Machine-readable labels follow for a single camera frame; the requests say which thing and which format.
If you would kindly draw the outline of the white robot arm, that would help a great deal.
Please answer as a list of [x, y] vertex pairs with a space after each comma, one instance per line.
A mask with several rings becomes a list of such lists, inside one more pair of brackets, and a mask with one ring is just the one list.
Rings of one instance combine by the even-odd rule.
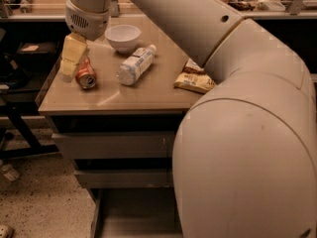
[[[287, 45], [221, 0], [131, 0], [216, 81], [172, 154], [184, 238], [316, 238], [316, 97]], [[66, 0], [95, 40], [111, 0]]]

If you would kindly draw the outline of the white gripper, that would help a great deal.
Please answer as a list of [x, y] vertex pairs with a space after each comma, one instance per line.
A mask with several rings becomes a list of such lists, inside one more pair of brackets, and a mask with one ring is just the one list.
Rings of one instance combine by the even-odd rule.
[[73, 80], [87, 50], [86, 39], [95, 41], [103, 36], [108, 20], [108, 10], [101, 13], [84, 11], [75, 6], [71, 0], [66, 0], [65, 23], [73, 33], [64, 39], [58, 70], [61, 80], [65, 82]]

